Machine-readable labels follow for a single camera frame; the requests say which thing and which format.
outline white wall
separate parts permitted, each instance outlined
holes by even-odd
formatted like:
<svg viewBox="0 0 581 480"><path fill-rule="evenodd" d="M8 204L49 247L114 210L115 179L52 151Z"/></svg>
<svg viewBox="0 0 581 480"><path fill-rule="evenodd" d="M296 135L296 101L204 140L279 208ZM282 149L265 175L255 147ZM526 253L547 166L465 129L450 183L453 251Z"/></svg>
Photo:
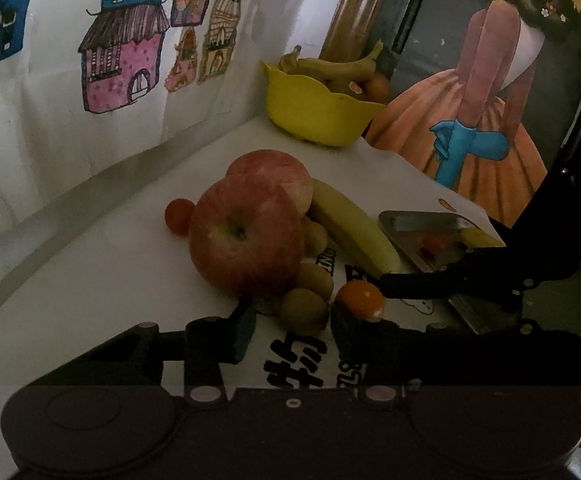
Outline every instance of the white wall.
<svg viewBox="0 0 581 480"><path fill-rule="evenodd" d="M0 306L45 261L97 218L187 156L264 110L266 76L260 59L276 60L296 44L319 55L339 0L263 0L253 38L242 31L217 106L218 114L71 190L0 238Z"/></svg>

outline pink house drawing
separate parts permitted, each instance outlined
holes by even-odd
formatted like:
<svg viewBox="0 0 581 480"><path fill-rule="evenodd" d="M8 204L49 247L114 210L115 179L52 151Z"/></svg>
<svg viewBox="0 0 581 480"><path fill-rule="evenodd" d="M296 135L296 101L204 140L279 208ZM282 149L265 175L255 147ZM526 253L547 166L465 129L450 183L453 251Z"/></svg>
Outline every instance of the pink house drawing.
<svg viewBox="0 0 581 480"><path fill-rule="evenodd" d="M150 92L168 27L162 0L102 0L78 48L84 109L102 114Z"/></svg>

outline drawn door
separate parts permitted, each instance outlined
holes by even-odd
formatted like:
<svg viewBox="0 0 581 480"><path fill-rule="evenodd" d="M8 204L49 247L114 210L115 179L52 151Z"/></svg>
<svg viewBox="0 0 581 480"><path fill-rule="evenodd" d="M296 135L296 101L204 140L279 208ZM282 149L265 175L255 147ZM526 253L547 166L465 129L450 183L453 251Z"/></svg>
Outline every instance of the drawn door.
<svg viewBox="0 0 581 480"><path fill-rule="evenodd" d="M130 85L128 86L128 101L136 101L148 93L148 90L150 90L149 77L148 70L141 70L135 74L135 77L130 81Z"/></svg>

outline blue glove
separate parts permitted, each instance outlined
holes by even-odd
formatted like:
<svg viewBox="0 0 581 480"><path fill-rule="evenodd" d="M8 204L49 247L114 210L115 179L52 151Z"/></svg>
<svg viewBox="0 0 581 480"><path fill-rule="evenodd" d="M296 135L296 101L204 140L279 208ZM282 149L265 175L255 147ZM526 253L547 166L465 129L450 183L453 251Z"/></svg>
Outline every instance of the blue glove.
<svg viewBox="0 0 581 480"><path fill-rule="evenodd" d="M452 189L464 167L465 156L470 152L477 128L466 128L458 120L441 121L431 129L437 136L434 147L440 160L435 181Z"/></svg>
<svg viewBox="0 0 581 480"><path fill-rule="evenodd" d="M508 140L500 132L477 132L458 120L441 121L430 131L437 136L435 155L441 161L435 180L449 188L461 174L468 153L490 160L503 160L508 154Z"/></svg>

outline orange fruit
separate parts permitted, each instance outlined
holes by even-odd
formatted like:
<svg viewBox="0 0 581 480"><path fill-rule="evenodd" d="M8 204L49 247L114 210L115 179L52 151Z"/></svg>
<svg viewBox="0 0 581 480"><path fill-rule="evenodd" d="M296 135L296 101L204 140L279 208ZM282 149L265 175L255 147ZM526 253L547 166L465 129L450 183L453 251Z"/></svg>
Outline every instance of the orange fruit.
<svg viewBox="0 0 581 480"><path fill-rule="evenodd" d="M164 211L164 221L168 229L176 235L187 236L193 211L195 205L190 200L184 198L173 200Z"/></svg>
<svg viewBox="0 0 581 480"><path fill-rule="evenodd" d="M353 280L337 292L334 301L343 303L359 319L378 319L384 315L385 298L372 283Z"/></svg>

